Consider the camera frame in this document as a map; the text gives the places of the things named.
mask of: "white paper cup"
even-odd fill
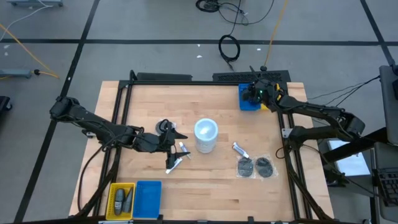
[[[196,140],[196,149],[202,153],[211,152],[216,146],[218,126],[215,121],[203,118],[196,122],[193,129]]]

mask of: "blue tray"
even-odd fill
[[[238,88],[239,88],[239,107],[241,110],[244,111],[256,111],[261,109],[261,104],[253,104],[250,103],[248,101],[243,101],[242,99],[242,92],[243,90],[247,89],[249,86],[249,83],[245,83],[245,84],[239,84]]]
[[[157,218],[161,196],[161,181],[137,181],[133,218]]]

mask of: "cable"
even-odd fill
[[[279,27],[279,24],[280,24],[280,22],[281,22],[281,20],[282,20],[282,18],[283,18],[283,16],[284,16],[285,9],[286,9],[286,5],[287,5],[288,1],[289,1],[289,0],[285,0],[284,6],[283,6],[283,8],[282,8],[282,10],[281,10],[281,12],[280,12],[280,14],[279,14],[278,21],[276,22],[274,31],[272,32],[271,40],[270,40],[270,42],[269,42],[269,47],[268,47],[268,51],[267,51],[267,58],[266,58],[266,61],[264,62],[264,66],[267,65],[269,55],[271,54],[272,41],[274,41],[274,37],[275,37],[275,35],[276,35],[276,31],[277,31],[277,29],[278,29],[278,27]]]
[[[52,77],[54,77],[54,78],[59,78],[58,76],[56,76],[56,75],[54,75],[54,74],[51,74],[51,73],[49,73],[49,72],[43,72],[43,71],[40,71],[40,70],[38,70],[38,69],[37,69],[37,73],[36,73],[36,70],[35,70],[35,71],[31,71],[31,73],[33,73],[33,74],[35,74],[35,75],[40,75],[40,74],[50,75],[50,76],[52,76]]]
[[[221,16],[225,21],[227,21],[227,22],[235,23],[235,24],[237,24],[237,25],[244,25],[244,26],[247,26],[247,25],[257,24],[257,23],[263,21],[263,20],[268,16],[269,12],[271,11],[271,9],[272,9],[272,7],[273,7],[273,5],[274,5],[274,1],[275,1],[275,0],[272,0],[271,6],[269,7],[269,9],[268,9],[266,15],[263,16],[261,19],[259,19],[259,20],[256,21],[256,22],[247,22],[247,23],[243,23],[243,22],[240,22],[240,23],[239,23],[239,22],[238,22],[238,23],[237,23],[237,22],[229,21],[229,20],[227,20],[227,19],[225,18],[225,16],[221,13],[221,10],[218,10],[218,12],[219,12],[220,16]],[[229,4],[229,5],[232,5],[232,6],[236,7],[236,5],[231,4],[231,3],[228,3],[228,2],[221,3],[221,4],[219,5],[219,7],[222,7],[224,4]],[[240,13],[242,14],[243,17],[245,17],[247,20],[249,20],[249,19],[246,17],[245,13],[243,13],[243,11],[241,11]]]
[[[308,147],[308,148],[313,149],[314,151],[316,151],[316,152],[322,157],[322,159],[330,166],[330,168],[333,169],[333,171],[335,171],[337,174],[341,175],[341,176],[342,176],[344,179],[346,179],[348,182],[351,182],[352,184],[354,184],[354,185],[358,186],[359,188],[365,190],[366,192],[368,192],[369,194],[373,195],[374,197],[380,197],[380,198],[382,198],[383,200],[386,200],[386,201],[388,201],[388,202],[390,202],[390,203],[393,203],[394,205],[398,205],[397,202],[393,202],[393,201],[389,200],[388,198],[383,197],[382,195],[379,195],[379,194],[377,194],[377,193],[374,193],[373,191],[368,190],[367,188],[363,187],[362,185],[358,184],[357,182],[355,182],[355,181],[351,180],[350,178],[346,177],[346,176],[345,176],[344,174],[342,174],[338,169],[336,169],[336,168],[333,166],[333,164],[331,164],[331,163],[326,159],[326,157],[325,157],[318,149],[315,149],[314,147],[309,146],[309,145],[306,145],[306,144],[303,144],[303,146]]]
[[[282,147],[280,147],[280,148],[278,148],[277,150],[276,150],[276,152],[275,152],[275,157],[276,158],[278,158],[278,159],[285,159],[285,156],[283,156],[283,157],[279,157],[278,156],[278,152],[279,152],[279,150],[281,150],[281,149],[283,149],[284,147],[282,146]]]
[[[353,88],[352,90],[347,91],[346,93],[343,93],[343,94],[341,94],[340,96],[337,96],[336,98],[332,99],[331,101],[329,101],[329,102],[326,103],[325,105],[329,105],[330,103],[332,103],[333,101],[337,100],[338,98],[340,98],[340,97],[345,96],[345,95],[348,94],[348,96],[347,96],[346,98],[344,98],[344,99],[340,102],[340,103],[342,103],[343,101],[345,101],[345,99],[347,99],[349,96],[351,96],[354,92],[356,92],[356,91],[357,91],[358,89],[360,89],[362,86],[365,86],[366,84],[368,84],[368,83],[370,83],[370,82],[372,82],[373,80],[376,80],[376,79],[378,79],[378,78],[380,78],[380,76],[374,77],[374,78],[372,78],[372,79],[370,79],[370,80],[368,80],[368,81],[366,81],[366,82],[364,82],[364,83],[361,83],[360,86],[358,86],[358,87],[356,87],[356,88]]]
[[[369,80],[369,81],[363,83],[362,85],[360,85],[359,87],[357,87],[354,91],[352,91],[348,96],[346,96],[343,100],[341,100],[336,106],[338,106],[338,105],[340,105],[342,102],[344,102],[349,96],[351,96],[352,94],[354,94],[354,93],[355,93],[358,89],[360,89],[362,86],[365,86],[366,84],[368,84],[368,83],[370,83],[371,81],[376,80],[376,79],[378,79],[378,78],[380,78],[380,76],[375,77],[375,78],[372,78],[371,80]]]
[[[307,99],[308,99],[308,100],[314,100],[314,99],[317,99],[317,98],[319,98],[319,97],[328,96],[328,95],[331,95],[331,94],[334,94],[334,93],[338,93],[338,92],[340,92],[340,91],[344,91],[344,90],[349,89],[349,88],[357,87],[357,86],[359,86],[359,85],[361,85],[361,84],[363,84],[363,83],[365,83],[365,82],[358,83],[358,84],[355,84],[355,85],[352,85],[352,86],[348,86],[348,87],[346,87],[346,88],[344,88],[344,89],[341,89],[341,90],[336,90],[336,91],[333,91],[333,92],[330,92],[330,93],[325,93],[325,94],[322,94],[322,95],[319,95],[319,96],[316,96],[316,97],[312,97],[312,98],[307,98]]]
[[[25,45],[23,45],[17,37],[15,37],[9,30],[7,30],[1,23],[0,23],[0,28],[5,30],[36,62],[41,64],[45,69],[47,69],[52,75],[54,75],[56,78],[60,78],[53,70],[51,70],[48,66],[46,66],[43,62],[41,62],[32,52],[30,52]]]
[[[229,33],[229,35],[232,35],[232,33],[233,33],[234,30],[235,30],[236,20],[238,19],[239,10],[240,10],[240,8],[241,8],[241,2],[242,2],[242,0],[239,0],[238,10],[236,11],[236,16],[235,16],[235,21],[234,21],[234,26],[232,27],[232,30],[231,30],[231,32]]]
[[[11,27],[13,24],[15,24],[15,23],[17,23],[17,22],[19,22],[19,21],[21,21],[21,20],[23,20],[23,19],[26,19],[26,18],[28,18],[28,17],[30,17],[30,16],[33,16],[36,12],[39,12],[39,11],[42,10],[42,9],[46,9],[46,8],[48,8],[48,7],[52,7],[52,6],[48,6],[48,5],[44,4],[41,0],[37,0],[37,1],[38,1],[39,3],[41,3],[41,4],[43,5],[43,7],[41,7],[41,8],[38,9],[38,10],[35,10],[34,12],[30,13],[30,14],[27,15],[27,16],[24,16],[24,17],[22,17],[22,18],[20,18],[20,19],[15,20],[14,22],[10,23],[10,24],[7,26],[6,30],[4,30],[4,33],[2,33],[2,36],[0,37],[0,42],[3,40],[3,38],[4,38],[4,36],[6,35],[7,31],[10,29],[10,27]]]
[[[99,147],[99,149],[97,149],[97,151],[95,151],[95,153],[87,160],[85,166],[84,166],[83,169],[81,170],[80,179],[79,179],[79,187],[78,187],[78,192],[77,192],[77,207],[78,207],[79,212],[81,211],[81,207],[80,207],[81,186],[82,186],[82,182],[83,182],[83,176],[84,176],[84,173],[85,173],[85,171],[86,171],[86,169],[87,169],[87,167],[88,167],[88,164],[94,159],[94,157],[95,157],[96,155],[98,155],[98,153],[99,153],[100,151],[103,151],[103,149],[105,149],[105,148],[111,146],[112,143],[115,142],[115,140],[117,140],[117,138],[120,138],[120,137],[122,137],[122,136],[132,136],[132,137],[135,137],[135,138],[143,139],[143,140],[145,140],[145,141],[147,141],[147,142],[149,142],[149,143],[151,143],[151,144],[155,144],[155,143],[150,142],[150,141],[148,141],[148,140],[146,140],[146,139],[144,139],[144,138],[142,138],[142,137],[140,137],[140,136],[138,136],[138,135],[136,135],[136,134],[119,134],[119,135],[113,137],[113,138],[112,138],[111,140],[109,140],[107,143],[103,144],[101,147]]]
[[[232,6],[234,6],[235,8],[238,8],[238,7],[237,7],[236,5],[231,4],[231,3],[228,3],[228,2],[225,2],[225,3],[223,3],[223,4],[220,5],[220,8],[225,8],[225,9],[228,9],[228,10],[233,11],[233,12],[238,12],[240,15],[242,15],[241,22],[240,22],[240,23],[237,22],[236,24],[238,24],[238,25],[244,25],[244,26],[249,25],[249,19],[246,17],[246,13],[245,13],[242,9],[235,11],[234,9],[231,9],[231,8],[228,7],[228,6],[223,6],[224,4],[232,5]],[[222,16],[222,18],[223,18],[224,20],[226,20],[226,21],[228,21],[228,22],[230,22],[230,23],[234,23],[234,22],[232,22],[232,21],[229,21],[229,20],[225,19],[225,17],[224,17],[224,16],[222,15],[222,13],[221,13],[221,10],[219,10],[218,12],[220,13],[220,15]]]
[[[205,3],[205,5],[204,5],[204,7],[200,7],[200,3],[203,2],[203,1],[206,1],[206,3]],[[246,13],[244,13],[244,11],[241,10],[241,9],[240,9],[238,6],[236,6],[235,4],[232,4],[232,3],[229,3],[229,2],[224,2],[224,3],[221,3],[221,4],[220,4],[220,3],[218,3],[218,1],[198,0],[198,1],[196,2],[196,7],[197,7],[199,10],[203,11],[203,12],[216,12],[216,11],[218,11],[219,14],[220,14],[220,16],[221,16],[225,21],[227,21],[227,22],[229,22],[229,23],[232,23],[232,24],[247,26],[247,25],[257,24],[257,23],[263,21],[263,20],[268,16],[269,12],[271,11],[271,9],[272,9],[272,7],[273,7],[273,5],[274,5],[274,2],[275,2],[275,0],[272,0],[271,6],[269,7],[269,9],[268,9],[266,15],[263,16],[261,19],[259,19],[259,20],[256,21],[256,22],[249,22],[249,19],[246,17]],[[238,10],[235,11],[234,9],[231,9],[230,7],[227,7],[227,6],[225,6],[225,5],[233,6],[233,7],[235,7],[235,8],[238,9]],[[236,22],[236,21],[233,22],[233,21],[227,20],[227,18],[225,18],[225,16],[223,15],[223,13],[222,13],[221,10],[220,10],[220,9],[222,9],[222,8],[229,9],[229,10],[231,10],[231,11],[233,11],[233,12],[238,12],[238,13],[240,13],[240,15],[242,15],[242,21],[241,21],[241,22]]]
[[[234,70],[234,67],[230,64],[230,62],[235,62],[239,58],[239,55],[241,54],[241,46],[240,46],[238,40],[236,40],[235,37],[233,37],[231,35],[234,32],[234,30],[235,30],[236,20],[238,19],[238,14],[239,14],[239,10],[240,10],[240,7],[241,7],[241,2],[242,2],[242,0],[239,0],[238,10],[236,11],[235,22],[234,22],[234,26],[232,27],[231,32],[229,34],[226,34],[226,35],[222,36],[220,38],[220,40],[218,41],[218,51],[220,52],[220,55],[222,56],[222,58],[228,64],[229,68],[232,71],[235,71],[235,70]],[[238,49],[238,52],[236,53],[236,55],[234,57],[228,57],[227,55],[225,55],[224,52],[223,52],[223,49],[221,48],[221,44],[223,43],[223,40],[225,38],[230,38],[235,43],[236,48]]]

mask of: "yellow tray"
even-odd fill
[[[116,195],[116,191],[118,189],[124,189],[124,195],[127,196],[131,187],[133,187],[131,211],[129,213],[122,212],[120,215],[115,215],[114,214],[114,197]],[[113,183],[113,184],[111,184],[111,187],[109,188],[108,204],[106,206],[105,219],[107,219],[107,220],[131,220],[135,195],[136,195],[136,184],[135,183]]]

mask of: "clear plastic packet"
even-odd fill
[[[276,166],[272,162],[271,156],[268,154],[263,154],[255,158],[254,170],[256,177],[259,179],[278,176]]]
[[[254,171],[255,160],[238,156],[236,161],[236,176],[242,178],[256,178]]]

